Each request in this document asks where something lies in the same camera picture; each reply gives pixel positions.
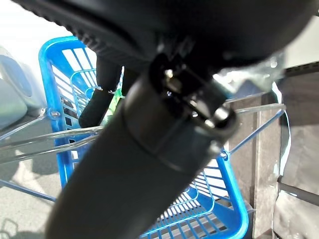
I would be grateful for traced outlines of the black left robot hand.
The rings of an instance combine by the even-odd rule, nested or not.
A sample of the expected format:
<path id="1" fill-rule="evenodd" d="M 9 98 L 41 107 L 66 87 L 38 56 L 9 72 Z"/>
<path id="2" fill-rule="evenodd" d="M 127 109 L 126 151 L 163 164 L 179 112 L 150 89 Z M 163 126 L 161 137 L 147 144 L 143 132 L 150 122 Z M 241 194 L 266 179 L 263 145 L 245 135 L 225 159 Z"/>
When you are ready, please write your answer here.
<path id="1" fill-rule="evenodd" d="M 263 63 L 294 40 L 316 0 L 20 0 L 107 60 L 139 72 L 87 150 L 45 228 L 48 239 L 135 239 L 151 227 L 238 128 L 222 70 Z"/>

